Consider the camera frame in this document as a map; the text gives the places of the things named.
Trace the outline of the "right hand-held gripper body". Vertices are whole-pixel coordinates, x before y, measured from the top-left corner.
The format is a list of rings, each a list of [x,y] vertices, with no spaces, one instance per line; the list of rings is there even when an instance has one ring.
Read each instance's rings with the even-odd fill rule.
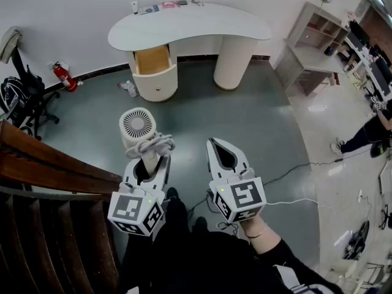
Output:
[[[209,187],[213,203],[229,224],[256,217],[266,205],[262,179],[252,168],[227,179],[212,180]]]

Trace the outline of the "white hair dryer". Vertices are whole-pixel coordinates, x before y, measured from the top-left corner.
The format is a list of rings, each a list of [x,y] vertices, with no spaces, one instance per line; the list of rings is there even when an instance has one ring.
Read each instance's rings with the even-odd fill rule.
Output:
[[[125,155],[141,159],[150,176],[158,165],[158,157],[169,155],[175,148],[172,135],[158,132],[153,115],[145,108],[137,107],[123,113],[119,128]]]

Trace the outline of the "cream large drawer wooden inside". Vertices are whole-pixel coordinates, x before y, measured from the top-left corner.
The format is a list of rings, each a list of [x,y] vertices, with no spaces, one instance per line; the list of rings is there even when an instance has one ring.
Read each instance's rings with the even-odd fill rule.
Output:
[[[167,45],[136,51],[132,74],[139,95],[149,102],[170,99],[178,89],[177,65],[172,63]]]

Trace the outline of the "person's right forearm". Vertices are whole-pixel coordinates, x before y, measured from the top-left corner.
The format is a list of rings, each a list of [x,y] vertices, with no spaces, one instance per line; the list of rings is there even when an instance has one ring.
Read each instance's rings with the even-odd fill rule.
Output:
[[[257,216],[241,223],[262,273],[265,294],[344,294],[341,288],[298,259],[288,244]]]

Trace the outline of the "person's left forearm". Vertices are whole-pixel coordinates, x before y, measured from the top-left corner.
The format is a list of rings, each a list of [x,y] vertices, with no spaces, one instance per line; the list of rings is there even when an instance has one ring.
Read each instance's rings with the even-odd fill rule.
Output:
[[[133,288],[137,288],[139,294],[153,294],[151,276],[147,272],[152,249],[152,236],[129,235],[116,294],[127,294]]]

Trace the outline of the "black right shoe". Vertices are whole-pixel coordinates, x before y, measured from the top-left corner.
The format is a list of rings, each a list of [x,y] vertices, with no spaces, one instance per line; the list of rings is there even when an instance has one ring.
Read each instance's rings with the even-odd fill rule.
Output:
[[[202,216],[198,217],[195,224],[192,227],[193,233],[206,233],[208,232],[208,223]]]

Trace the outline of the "person's left leg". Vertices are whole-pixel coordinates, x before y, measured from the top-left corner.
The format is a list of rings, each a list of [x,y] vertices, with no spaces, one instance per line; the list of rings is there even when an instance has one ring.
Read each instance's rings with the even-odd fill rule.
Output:
[[[163,267],[152,281],[154,294],[184,294],[189,289],[189,247],[191,233],[187,210],[179,197],[170,194],[165,224],[153,242],[153,249],[164,258]]]

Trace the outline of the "person's right leg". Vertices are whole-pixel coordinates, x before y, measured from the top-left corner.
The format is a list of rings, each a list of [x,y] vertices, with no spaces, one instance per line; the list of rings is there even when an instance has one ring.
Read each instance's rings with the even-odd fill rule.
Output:
[[[187,294],[267,294],[273,273],[248,242],[222,232],[192,234]]]

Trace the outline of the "wooden stair railing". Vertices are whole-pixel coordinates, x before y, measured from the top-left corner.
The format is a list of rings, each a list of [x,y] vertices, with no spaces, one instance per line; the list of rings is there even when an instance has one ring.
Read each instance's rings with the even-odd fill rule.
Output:
[[[0,294],[114,294],[119,176],[0,121]]]

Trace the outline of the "clear plastic water bottle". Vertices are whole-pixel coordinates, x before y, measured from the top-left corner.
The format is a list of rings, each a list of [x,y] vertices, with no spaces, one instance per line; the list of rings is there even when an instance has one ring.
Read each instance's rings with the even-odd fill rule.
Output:
[[[137,97],[136,87],[130,80],[127,80],[123,83],[118,83],[117,85],[119,88],[127,91],[131,97]]]

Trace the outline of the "red fire extinguisher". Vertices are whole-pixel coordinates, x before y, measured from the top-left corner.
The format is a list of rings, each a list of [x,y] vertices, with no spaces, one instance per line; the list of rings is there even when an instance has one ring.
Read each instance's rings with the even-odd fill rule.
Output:
[[[77,89],[77,82],[59,62],[53,64],[53,72],[69,92],[74,92]]]

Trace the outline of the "grey shelf unit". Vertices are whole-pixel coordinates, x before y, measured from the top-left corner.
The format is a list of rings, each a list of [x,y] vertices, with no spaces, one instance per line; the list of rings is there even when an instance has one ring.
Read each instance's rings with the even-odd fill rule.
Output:
[[[283,89],[298,85],[308,96],[327,78],[344,70],[336,53],[350,29],[342,21],[310,2],[305,2],[290,34],[275,73]]]

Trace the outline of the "black office chair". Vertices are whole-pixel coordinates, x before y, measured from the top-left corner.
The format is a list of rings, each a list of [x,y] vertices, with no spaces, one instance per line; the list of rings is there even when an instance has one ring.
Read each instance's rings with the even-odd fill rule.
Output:
[[[21,81],[21,88],[27,92],[25,105],[21,109],[22,120],[19,124],[21,130],[26,129],[28,134],[41,141],[42,137],[38,134],[40,118],[45,116],[47,120],[52,120],[58,124],[59,118],[48,112],[47,105],[53,100],[60,98],[60,93],[55,89],[45,89],[45,85],[40,76],[33,74],[29,66],[25,66],[21,60],[18,47],[11,55],[12,63],[17,70]]]

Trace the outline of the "white curved desk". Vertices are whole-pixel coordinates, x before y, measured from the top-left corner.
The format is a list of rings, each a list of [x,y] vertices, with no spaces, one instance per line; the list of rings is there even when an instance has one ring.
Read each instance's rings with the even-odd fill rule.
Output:
[[[128,15],[108,33],[109,44],[120,51],[143,51],[179,40],[221,36],[214,72],[218,87],[238,87],[259,41],[271,31],[259,17],[243,10],[201,2],[161,9],[145,15]]]

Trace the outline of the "white long desk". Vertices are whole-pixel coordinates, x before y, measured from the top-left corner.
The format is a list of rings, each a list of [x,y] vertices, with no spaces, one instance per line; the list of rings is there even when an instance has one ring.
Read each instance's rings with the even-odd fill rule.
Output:
[[[360,45],[360,43],[359,41],[357,41],[357,38],[355,36],[346,37],[345,42],[358,55],[360,59],[359,63],[346,73],[347,76],[351,77],[360,67],[364,67],[373,84],[380,92],[380,95],[383,100],[392,99],[391,87],[385,81],[382,72],[375,63],[375,59],[371,59],[369,54],[363,52],[364,47],[361,50],[357,47],[357,45]]]

